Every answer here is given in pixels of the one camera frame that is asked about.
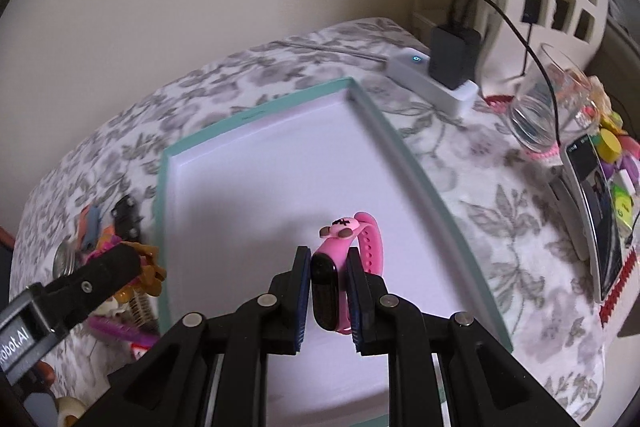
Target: glass cup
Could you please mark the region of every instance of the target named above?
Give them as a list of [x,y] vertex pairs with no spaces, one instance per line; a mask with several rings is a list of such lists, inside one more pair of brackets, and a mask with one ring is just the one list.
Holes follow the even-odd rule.
[[[585,74],[550,44],[541,44],[537,55],[556,94],[562,141],[594,128],[598,122],[598,110],[590,100],[591,83]],[[556,143],[551,92],[535,62],[529,65],[517,87],[506,116],[513,136],[527,149],[543,153]]]

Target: colorful toy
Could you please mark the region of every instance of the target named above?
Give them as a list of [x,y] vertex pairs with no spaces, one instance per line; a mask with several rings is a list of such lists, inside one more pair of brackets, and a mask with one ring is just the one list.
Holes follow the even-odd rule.
[[118,237],[123,241],[140,242],[140,216],[136,200],[129,195],[124,196],[111,209],[111,217]]
[[609,130],[600,130],[600,141],[596,145],[598,156],[607,163],[615,163],[622,154],[622,147],[618,138]]
[[78,241],[80,250],[92,251],[98,244],[100,236],[100,208],[93,206],[85,207],[80,214],[80,223],[78,224]]
[[630,136],[618,136],[618,141],[622,145],[622,149],[629,151],[636,160],[640,160],[640,144],[636,140]]
[[611,111],[609,118],[612,121],[613,125],[616,127],[616,129],[620,130],[620,133],[614,133],[614,134],[624,134],[625,131],[622,129],[622,126],[624,125],[624,122],[622,121],[622,117],[615,111]]
[[98,244],[95,247],[96,250],[100,250],[104,245],[111,241],[111,237],[116,235],[116,231],[113,228],[113,225],[109,225],[104,230],[102,230],[102,235],[98,239]]
[[80,211],[80,216],[78,217],[78,242],[76,244],[76,250],[82,250],[82,241],[86,235],[86,216],[89,213],[89,208],[91,208],[90,204]]
[[158,320],[151,309],[149,297],[142,292],[135,292],[129,301],[129,312],[133,323],[143,331],[158,333]]
[[625,171],[628,172],[631,182],[634,184],[634,187],[637,187],[638,181],[640,180],[640,172],[638,172],[636,160],[634,160],[633,156],[627,151],[623,151],[620,157],[620,169],[625,169]]
[[115,317],[116,315],[123,314],[126,308],[121,304],[118,304],[115,298],[109,297],[105,302],[98,306],[93,312],[93,315],[100,315],[100,317]]
[[133,298],[135,291],[141,291],[153,297],[158,297],[162,293],[162,282],[166,279],[166,270],[158,266],[158,247],[122,241],[117,235],[113,235],[108,241],[105,240],[100,250],[95,250],[89,254],[86,262],[88,263],[91,259],[101,256],[104,252],[119,243],[133,247],[138,254],[140,254],[142,272],[138,277],[113,295],[118,304],[129,302]]
[[615,183],[618,187],[622,188],[629,196],[636,195],[636,188],[634,187],[631,178],[629,177],[629,173],[626,169],[620,169],[613,175],[612,178],[613,183]]
[[611,101],[600,79],[597,76],[590,76],[588,81],[591,84],[590,98],[598,108],[598,112],[602,115],[611,113]]
[[131,354],[133,358],[136,360],[140,360],[142,356],[149,350],[148,347],[140,346],[140,344],[131,343],[130,345]]
[[84,325],[98,338],[107,336],[144,347],[153,346],[159,338],[158,335],[146,333],[135,325],[122,324],[114,319],[98,317],[98,315],[91,315],[84,322]]
[[604,172],[604,177],[609,180],[614,172],[616,172],[616,166],[613,163],[607,163],[604,160],[600,160],[600,166],[602,167],[602,172]]
[[616,184],[611,185],[611,197],[613,198],[613,206],[616,210],[616,220],[620,227],[620,232],[626,237],[632,232],[634,202],[631,196]]
[[621,126],[618,126],[619,123],[622,123],[622,120],[614,119],[612,115],[601,115],[600,117],[600,127],[612,132],[616,136],[626,135],[626,131],[623,130]]
[[376,220],[366,212],[342,217],[320,229],[324,243],[311,257],[311,291],[314,317],[321,328],[351,334],[347,293],[347,253],[356,237],[362,267],[367,273],[382,275],[383,250]]

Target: power strip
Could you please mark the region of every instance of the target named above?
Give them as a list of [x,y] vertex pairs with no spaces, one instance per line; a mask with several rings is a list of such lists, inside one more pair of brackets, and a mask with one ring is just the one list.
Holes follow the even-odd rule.
[[404,48],[389,55],[385,74],[451,118],[465,116],[476,101],[478,85],[467,80],[456,89],[447,89],[429,76],[429,60],[429,55],[413,48]]

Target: smartphone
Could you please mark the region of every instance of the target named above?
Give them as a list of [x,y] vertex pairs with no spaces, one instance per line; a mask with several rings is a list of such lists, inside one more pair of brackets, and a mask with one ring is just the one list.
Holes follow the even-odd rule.
[[585,135],[561,152],[562,177],[582,217],[590,253],[593,298],[602,303],[622,270],[622,247],[607,179],[598,155]]

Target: bed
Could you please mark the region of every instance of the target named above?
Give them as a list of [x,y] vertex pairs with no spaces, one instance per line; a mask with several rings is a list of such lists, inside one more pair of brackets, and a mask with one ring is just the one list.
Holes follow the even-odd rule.
[[[340,23],[288,41],[376,55],[403,47],[425,51],[383,18]],[[165,147],[274,97],[352,76],[400,132],[455,216],[492,288],[514,356],[574,418],[584,417],[604,383],[604,337],[590,275],[546,199],[539,165],[521,154],[480,98],[468,117],[451,120],[391,82],[383,68],[364,56],[270,42],[156,90],[96,130],[33,189],[17,235],[11,296],[52,279],[56,247],[74,233],[88,203],[105,213],[132,194],[141,203],[143,233],[153,237]],[[58,377],[54,393],[89,406],[107,389],[106,375],[129,362],[129,354],[97,342],[81,325],[45,360]]]

